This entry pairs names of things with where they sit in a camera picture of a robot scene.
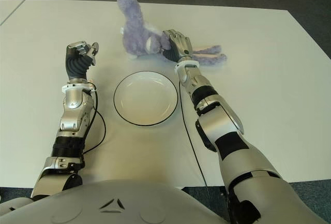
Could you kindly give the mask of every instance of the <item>stuffed animal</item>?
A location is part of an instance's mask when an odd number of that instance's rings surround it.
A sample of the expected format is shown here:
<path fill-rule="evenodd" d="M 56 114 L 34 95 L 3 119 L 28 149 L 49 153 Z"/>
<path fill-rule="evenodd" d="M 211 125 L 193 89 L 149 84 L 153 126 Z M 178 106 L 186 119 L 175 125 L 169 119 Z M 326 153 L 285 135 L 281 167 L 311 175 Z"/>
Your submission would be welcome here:
<path fill-rule="evenodd" d="M 170 43 L 164 32 L 144 21 L 138 0 L 117 0 L 119 9 L 126 18 L 121 28 L 123 45 L 129 58 L 161 53 L 169 50 Z M 215 64 L 226 60 L 220 46 L 212 46 L 193 51 L 193 59 L 201 64 Z"/>

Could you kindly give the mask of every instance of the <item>stuffed bird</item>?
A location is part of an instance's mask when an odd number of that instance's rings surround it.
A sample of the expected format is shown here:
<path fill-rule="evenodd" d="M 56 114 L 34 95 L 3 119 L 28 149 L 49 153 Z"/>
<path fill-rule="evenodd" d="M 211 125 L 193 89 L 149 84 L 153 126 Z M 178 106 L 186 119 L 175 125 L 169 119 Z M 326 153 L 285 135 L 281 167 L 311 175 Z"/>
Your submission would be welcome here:
<path fill-rule="evenodd" d="M 126 19 L 121 33 L 129 58 L 161 53 L 162 49 L 171 48 L 166 34 L 144 21 L 138 0 L 117 0 L 117 4 Z M 227 57 L 220 52 L 220 46 L 197 49 L 193 51 L 193 59 L 201 64 L 213 65 L 226 60 Z"/>

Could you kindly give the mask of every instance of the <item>wire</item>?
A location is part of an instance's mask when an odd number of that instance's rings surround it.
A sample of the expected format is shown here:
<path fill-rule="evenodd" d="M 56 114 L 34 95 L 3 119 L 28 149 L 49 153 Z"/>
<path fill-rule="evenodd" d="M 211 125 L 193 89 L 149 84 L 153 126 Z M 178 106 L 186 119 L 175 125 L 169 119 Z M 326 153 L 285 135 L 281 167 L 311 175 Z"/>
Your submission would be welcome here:
<path fill-rule="evenodd" d="M 179 87 L 180 108 L 181 108 L 181 110 L 182 110 L 182 117 L 183 117 L 183 122 L 184 122 L 185 130 L 186 130 L 186 133 L 187 133 L 188 139 L 189 139 L 189 141 L 190 141 L 190 143 L 191 143 L 191 147 L 192 147 L 192 150 L 193 150 L 193 153 L 194 153 L 194 156 L 195 156 L 195 160 L 197 161 L 197 164 L 198 164 L 199 170 L 200 170 L 200 172 L 201 172 L 203 182 L 205 183 L 205 187 L 206 187 L 206 189 L 207 189 L 207 194 L 208 194 L 209 203 L 210 203 L 210 195 L 209 195 L 209 190 L 208 190 L 207 182 L 206 182 L 205 176 L 203 175 L 203 172 L 202 172 L 202 169 L 201 169 L 200 163 L 199 163 L 199 161 L 198 161 L 197 155 L 196 155 L 196 153 L 195 153 L 195 150 L 194 150 L 194 147 L 193 147 L 193 144 L 192 144 L 192 141 L 191 141 L 190 134 L 188 133 L 187 126 L 186 126 L 186 123 L 185 123 L 184 112 L 183 112 L 183 104 L 182 104 L 182 94 L 181 94 L 181 92 L 180 92 L 180 82 L 178 83 L 178 87 Z"/>
<path fill-rule="evenodd" d="M 101 119 L 102 119 L 102 122 L 103 122 L 103 127 L 104 127 L 104 133 L 103 133 L 103 137 L 102 137 L 102 140 L 95 146 L 93 146 L 92 148 L 88 149 L 87 151 L 83 152 L 83 154 L 86 154 L 90 151 L 92 151 L 93 149 L 97 148 L 99 145 L 102 144 L 102 142 L 104 141 L 105 137 L 106 137 L 106 133 L 107 133 L 107 129 L 106 129 L 106 122 L 104 121 L 104 118 L 102 117 L 102 115 L 99 113 L 99 111 L 95 110 L 95 112 L 97 112 Z"/>
<path fill-rule="evenodd" d="M 87 135 L 88 135 L 88 132 L 89 132 L 90 128 L 92 127 L 92 124 L 93 124 L 93 122 L 94 122 L 94 119 L 95 119 L 95 116 L 96 116 L 97 113 L 100 115 L 100 117 L 101 117 L 101 119 L 102 119 L 103 126 L 104 126 L 104 134 L 103 134 L 103 138 L 102 138 L 102 140 L 101 140 L 97 145 L 93 146 L 92 148 L 88 149 L 87 151 L 84 151 L 83 154 L 86 154 L 86 153 L 92 151 L 93 149 L 97 148 L 97 147 L 98 147 L 98 146 L 104 141 L 104 139 L 105 139 L 105 137 L 106 137 L 106 132 L 107 132 L 107 129 L 106 129 L 106 122 L 104 121 L 104 118 L 102 117 L 102 115 L 101 115 L 100 112 L 98 111 L 98 93 L 96 92 L 97 86 L 96 86 L 94 83 L 91 83 L 91 82 L 88 82 L 88 83 L 89 83 L 89 84 L 92 84 L 93 87 L 94 87 L 94 90 L 95 90 L 95 91 L 94 91 L 94 94 L 95 94 L 95 107 L 93 107 L 93 109 L 94 109 L 94 114 L 93 114 L 92 120 L 91 120 L 91 122 L 90 122 L 90 124 L 89 124 L 89 126 L 88 126 L 88 128 L 87 128 L 87 130 L 86 130 L 86 132 L 85 132 L 85 135 L 84 135 L 84 141 L 86 140 L 86 137 L 87 137 Z"/>
<path fill-rule="evenodd" d="M 97 111 L 98 111 L 98 93 L 96 91 L 94 91 L 94 94 L 95 94 L 95 108 L 94 108 L 95 111 L 94 111 L 94 114 L 93 114 L 91 123 L 89 124 L 89 126 L 88 126 L 88 128 L 87 128 L 87 130 L 85 132 L 84 141 L 86 140 L 86 137 L 88 135 L 88 132 L 89 132 L 90 128 L 92 127 L 92 124 L 94 122 L 94 118 L 97 115 Z"/>

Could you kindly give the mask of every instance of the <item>robot forearm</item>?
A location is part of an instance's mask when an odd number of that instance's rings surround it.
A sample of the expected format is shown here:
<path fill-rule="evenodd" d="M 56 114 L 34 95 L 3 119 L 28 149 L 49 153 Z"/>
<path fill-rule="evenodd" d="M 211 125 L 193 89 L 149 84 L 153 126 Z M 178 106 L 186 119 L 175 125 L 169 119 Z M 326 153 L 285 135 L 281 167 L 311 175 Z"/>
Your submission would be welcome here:
<path fill-rule="evenodd" d="M 189 39 L 174 30 L 165 33 L 172 50 L 163 54 L 178 62 L 175 72 L 199 116 L 197 131 L 204 145 L 218 153 L 231 222 L 325 223 L 300 200 L 268 159 L 244 139 L 240 119 L 201 75 L 199 63 L 191 59 Z"/>
<path fill-rule="evenodd" d="M 83 150 L 89 130 L 90 113 L 94 106 L 92 84 L 86 80 L 89 66 L 95 65 L 98 44 L 85 41 L 67 47 L 66 69 L 69 77 L 62 87 L 64 113 L 53 145 L 45 161 L 31 197 L 40 199 L 82 184 L 78 171 L 85 166 Z"/>

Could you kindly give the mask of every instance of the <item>table surface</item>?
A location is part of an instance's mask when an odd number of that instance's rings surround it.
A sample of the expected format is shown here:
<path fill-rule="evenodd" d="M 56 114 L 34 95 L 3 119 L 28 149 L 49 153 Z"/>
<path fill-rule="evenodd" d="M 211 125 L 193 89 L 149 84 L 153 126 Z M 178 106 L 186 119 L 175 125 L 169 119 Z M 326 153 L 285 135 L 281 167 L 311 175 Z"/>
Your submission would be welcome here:
<path fill-rule="evenodd" d="M 160 29 L 174 28 L 193 46 L 221 44 L 226 63 L 201 67 L 241 118 L 246 139 L 285 180 L 331 178 L 331 61 L 283 10 L 141 4 Z M 127 75 L 164 74 L 178 87 L 174 63 L 158 56 L 129 60 L 122 46 L 124 17 L 114 2 L 26 0 L 0 27 L 0 179 L 3 187 L 33 187 L 54 142 L 63 112 L 67 44 L 99 42 L 88 77 L 98 85 L 99 110 L 107 123 L 103 145 L 86 155 L 86 183 L 134 178 L 174 186 L 203 186 L 180 106 L 165 122 L 139 127 L 116 113 L 113 93 Z M 197 115 L 182 91 L 193 146 L 209 185 L 223 185 L 216 154 L 207 150 Z M 99 118 L 86 146 L 102 137 Z"/>
<path fill-rule="evenodd" d="M 24 0 L 0 0 L 0 25 L 22 4 Z"/>

